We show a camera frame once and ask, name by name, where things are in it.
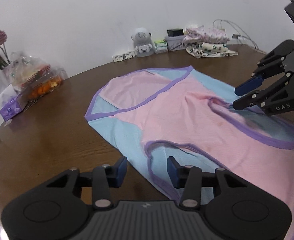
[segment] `screw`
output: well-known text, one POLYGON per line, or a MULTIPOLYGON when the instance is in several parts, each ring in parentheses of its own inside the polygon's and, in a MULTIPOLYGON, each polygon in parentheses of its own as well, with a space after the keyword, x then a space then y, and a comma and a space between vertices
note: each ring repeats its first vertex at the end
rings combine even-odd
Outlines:
POLYGON ((99 199, 95 201, 95 206, 100 208, 106 208, 111 205, 110 200, 108 199, 99 199))
POLYGON ((198 205, 198 202, 194 199, 186 199, 183 201, 183 206, 185 207, 195 207, 198 205))

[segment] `astronaut figurine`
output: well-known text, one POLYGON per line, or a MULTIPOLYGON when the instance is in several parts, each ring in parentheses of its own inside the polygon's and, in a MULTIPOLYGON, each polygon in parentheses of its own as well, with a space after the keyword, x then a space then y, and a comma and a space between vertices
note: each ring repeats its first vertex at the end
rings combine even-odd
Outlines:
POLYGON ((134 41, 135 55, 137 57, 146 57, 154 54, 151 44, 151 33, 145 28, 135 29, 131 39, 134 41))

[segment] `table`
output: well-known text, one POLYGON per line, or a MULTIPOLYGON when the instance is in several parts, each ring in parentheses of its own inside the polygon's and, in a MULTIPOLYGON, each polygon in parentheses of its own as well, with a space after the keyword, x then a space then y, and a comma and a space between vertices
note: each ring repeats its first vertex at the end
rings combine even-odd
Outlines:
MULTIPOLYGON (((86 172, 116 162, 119 151, 84 118, 93 95, 109 80, 144 68, 193 65, 202 73, 237 86, 250 77, 264 55, 245 45, 231 49, 239 55, 196 59, 181 50, 108 63, 65 80, 59 89, 0 128, 0 214, 10 200, 70 167, 86 172)), ((277 78, 265 82, 264 87, 277 78)), ((294 112, 283 116, 294 122, 294 112)), ((122 187, 111 189, 111 195, 114 201, 167 199, 130 165, 122 187)), ((83 190, 82 200, 91 203, 89 188, 83 190)), ((0 240, 5 239, 0 224, 0 240)))

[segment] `ribbed gray panel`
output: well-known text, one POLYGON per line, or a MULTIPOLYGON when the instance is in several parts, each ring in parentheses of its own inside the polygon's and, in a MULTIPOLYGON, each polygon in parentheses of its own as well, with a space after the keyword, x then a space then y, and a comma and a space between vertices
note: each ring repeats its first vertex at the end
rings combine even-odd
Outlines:
POLYGON ((185 212, 172 201, 120 201, 110 211, 96 212, 72 240, 222 240, 196 212, 185 212))

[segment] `light blue fabric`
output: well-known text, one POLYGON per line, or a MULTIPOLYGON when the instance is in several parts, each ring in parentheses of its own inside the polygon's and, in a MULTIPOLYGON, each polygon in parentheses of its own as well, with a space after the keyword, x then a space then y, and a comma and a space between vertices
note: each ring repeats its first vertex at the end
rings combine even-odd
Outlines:
MULTIPOLYGON (((186 71, 179 70, 149 70, 153 73, 158 73, 171 80, 183 76, 186 71)), ((201 82, 207 89, 213 91, 219 97, 227 102, 233 102, 238 98, 234 94, 234 88, 219 80, 213 79, 196 70, 191 71, 199 82, 201 82)), ((108 113, 116 111, 117 108, 110 103, 103 100, 100 96, 97 97, 95 105, 92 109, 93 113, 108 113)), ((252 122, 256 123, 261 129, 269 133, 271 137, 283 139, 287 141, 294 140, 294 134, 288 133, 286 126, 274 118, 256 114, 250 111, 240 111, 240 113, 252 122)), ((127 157, 128 161, 142 174, 151 184, 153 184, 160 192, 163 190, 157 187, 151 180, 148 173, 147 157, 144 154, 143 148, 140 144, 142 131, 134 124, 120 121, 117 118, 104 117, 101 119, 88 122, 106 141, 108 141, 115 148, 127 157)), ((208 160, 206 157, 180 150, 176 147, 169 147, 159 144, 151 153, 152 156, 152 171, 159 178, 170 183, 170 178, 167 174, 167 158, 174 156, 180 165, 194 165, 200 167, 205 172, 214 172, 218 167, 215 163, 208 160)), ((213 198, 212 188, 203 188, 201 203, 206 204, 213 198)))

